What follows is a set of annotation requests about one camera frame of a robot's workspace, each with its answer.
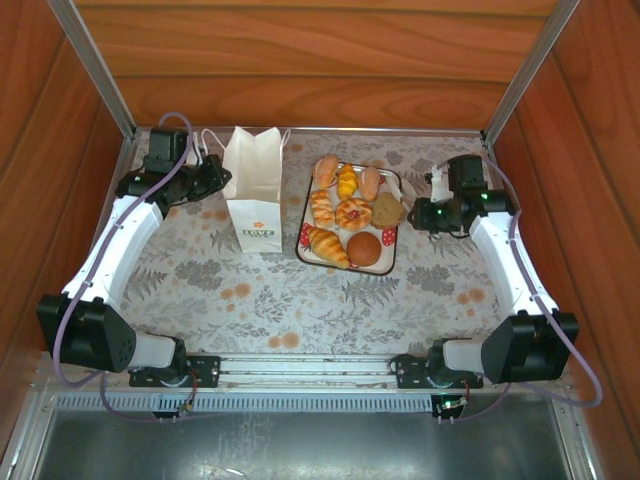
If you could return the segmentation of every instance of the croissant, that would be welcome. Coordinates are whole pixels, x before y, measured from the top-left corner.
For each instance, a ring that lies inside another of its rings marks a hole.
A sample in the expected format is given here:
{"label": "croissant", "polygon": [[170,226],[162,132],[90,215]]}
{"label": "croissant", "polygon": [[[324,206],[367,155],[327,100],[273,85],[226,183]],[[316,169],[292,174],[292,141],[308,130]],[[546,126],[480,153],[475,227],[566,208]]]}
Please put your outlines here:
{"label": "croissant", "polygon": [[344,202],[351,198],[358,188],[358,177],[353,167],[345,164],[338,173],[338,198]]}
{"label": "croissant", "polygon": [[329,192],[326,190],[317,190],[310,197],[311,210],[313,211],[313,220],[316,227],[330,228],[335,223],[335,215],[331,207],[331,199]]}
{"label": "croissant", "polygon": [[321,228],[309,229],[311,251],[322,260],[338,268],[349,268],[349,257],[340,243],[340,238],[333,232]]}

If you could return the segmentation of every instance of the brown pastry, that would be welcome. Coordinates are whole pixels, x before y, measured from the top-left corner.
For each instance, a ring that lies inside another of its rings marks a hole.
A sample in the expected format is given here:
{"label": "brown pastry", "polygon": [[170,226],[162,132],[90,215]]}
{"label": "brown pastry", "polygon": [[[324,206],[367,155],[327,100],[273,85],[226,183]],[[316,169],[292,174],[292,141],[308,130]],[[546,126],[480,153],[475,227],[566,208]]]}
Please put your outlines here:
{"label": "brown pastry", "polygon": [[340,159],[335,155],[326,155],[313,167],[313,183],[318,188],[328,188],[338,171]]}
{"label": "brown pastry", "polygon": [[365,200],[373,202],[378,196],[380,173],[376,167],[367,167],[358,175],[358,187]]}
{"label": "brown pastry", "polygon": [[356,233],[347,242],[347,255],[354,265],[370,267],[377,263],[382,253],[380,240],[369,232]]}
{"label": "brown pastry", "polygon": [[322,260],[338,268],[349,268],[349,257],[340,243],[340,237],[335,233],[321,228],[310,228],[309,242],[311,251]]}
{"label": "brown pastry", "polygon": [[331,228],[335,223],[335,215],[331,207],[331,199],[329,192],[326,190],[317,190],[313,192],[309,198],[311,199],[311,210],[313,211],[313,220],[318,228]]}
{"label": "brown pastry", "polygon": [[371,225],[379,230],[396,227],[404,218],[404,207],[389,192],[383,192],[373,203]]}
{"label": "brown pastry", "polygon": [[350,232],[357,232],[369,225],[371,207],[361,198],[345,200],[336,208],[336,225]]}

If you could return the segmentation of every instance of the gray floral pattern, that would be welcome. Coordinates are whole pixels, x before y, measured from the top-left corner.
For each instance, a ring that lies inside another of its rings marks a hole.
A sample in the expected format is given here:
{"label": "gray floral pattern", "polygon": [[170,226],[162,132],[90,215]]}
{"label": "gray floral pattern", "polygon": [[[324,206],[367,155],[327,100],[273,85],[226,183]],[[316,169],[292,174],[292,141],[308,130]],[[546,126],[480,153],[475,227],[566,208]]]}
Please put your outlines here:
{"label": "gray floral pattern", "polygon": [[[283,164],[284,252],[241,253],[220,194],[173,208],[134,267],[122,312],[138,329],[211,353],[424,353],[436,338],[486,334],[499,323],[498,305],[468,239],[435,239],[402,224],[385,277],[310,266],[295,254],[320,156],[389,168],[428,195],[432,165],[481,148],[465,137],[293,134]],[[134,168],[147,150],[140,131]]]}

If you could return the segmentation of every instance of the pastry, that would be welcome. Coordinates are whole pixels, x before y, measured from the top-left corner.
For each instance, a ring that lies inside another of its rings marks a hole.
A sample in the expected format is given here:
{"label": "pastry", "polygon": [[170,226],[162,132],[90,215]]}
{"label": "pastry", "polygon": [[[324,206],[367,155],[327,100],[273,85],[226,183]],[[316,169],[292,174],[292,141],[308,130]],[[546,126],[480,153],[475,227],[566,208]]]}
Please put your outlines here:
{"label": "pastry", "polygon": [[371,213],[371,207],[367,202],[361,198],[350,198],[336,208],[336,225],[356,232],[369,225]]}
{"label": "pastry", "polygon": [[354,265],[370,267],[380,258],[382,246],[380,240],[369,232],[356,233],[347,242],[347,255]]}
{"label": "pastry", "polygon": [[338,198],[344,202],[351,198],[351,196],[358,189],[358,177],[356,172],[353,171],[353,167],[346,163],[340,169],[338,173]]}
{"label": "pastry", "polygon": [[383,192],[373,203],[371,225],[379,230],[396,227],[402,222],[404,213],[402,204],[389,192]]}
{"label": "pastry", "polygon": [[349,268],[349,257],[344,251],[340,237],[333,232],[321,228],[309,229],[311,251],[322,260],[338,268]]}
{"label": "pastry", "polygon": [[380,173],[376,167],[367,167],[358,175],[358,187],[365,200],[373,202],[378,196],[379,186]]}
{"label": "pastry", "polygon": [[338,171],[340,160],[335,155],[327,155],[318,160],[313,167],[313,183],[318,188],[328,188]]}
{"label": "pastry", "polygon": [[311,210],[313,211],[313,220],[318,228],[330,228],[335,223],[335,215],[331,207],[331,199],[329,192],[326,190],[318,190],[313,192],[309,198],[311,199]]}

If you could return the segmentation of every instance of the wooden wall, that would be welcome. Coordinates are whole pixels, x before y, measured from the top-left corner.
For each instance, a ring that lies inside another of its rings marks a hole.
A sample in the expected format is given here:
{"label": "wooden wall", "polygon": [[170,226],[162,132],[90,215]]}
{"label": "wooden wall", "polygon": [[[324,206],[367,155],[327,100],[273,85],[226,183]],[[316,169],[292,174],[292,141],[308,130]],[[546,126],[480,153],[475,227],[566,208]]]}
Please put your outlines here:
{"label": "wooden wall", "polygon": [[554,0],[78,0],[135,120],[483,129]]}
{"label": "wooden wall", "polygon": [[587,418],[615,479],[640,478],[639,20],[632,0],[582,0],[495,145],[533,261],[603,383]]}
{"label": "wooden wall", "polygon": [[44,341],[35,314],[86,257],[122,136],[46,0],[0,2],[0,451]]}

